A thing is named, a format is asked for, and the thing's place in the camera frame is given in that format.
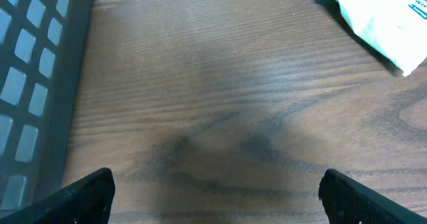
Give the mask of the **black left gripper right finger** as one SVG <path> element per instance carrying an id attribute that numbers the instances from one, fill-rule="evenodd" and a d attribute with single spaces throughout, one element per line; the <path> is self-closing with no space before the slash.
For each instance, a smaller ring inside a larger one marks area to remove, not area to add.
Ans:
<path id="1" fill-rule="evenodd" d="M 426 218 L 335 170 L 318 191 L 330 224 L 426 224 Z"/>

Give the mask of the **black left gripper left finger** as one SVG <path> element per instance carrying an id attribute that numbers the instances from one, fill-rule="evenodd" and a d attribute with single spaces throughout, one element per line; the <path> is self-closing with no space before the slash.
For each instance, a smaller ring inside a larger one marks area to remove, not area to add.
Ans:
<path id="1" fill-rule="evenodd" d="M 108 224 L 115 195 L 107 167 L 1 218 L 1 224 Z"/>

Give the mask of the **mint green wipes pack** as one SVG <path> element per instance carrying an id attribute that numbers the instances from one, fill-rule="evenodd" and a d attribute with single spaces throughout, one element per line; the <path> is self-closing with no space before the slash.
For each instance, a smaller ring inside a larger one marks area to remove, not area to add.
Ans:
<path id="1" fill-rule="evenodd" d="M 426 59 L 426 0 L 335 0 L 352 31 L 410 75 Z"/>

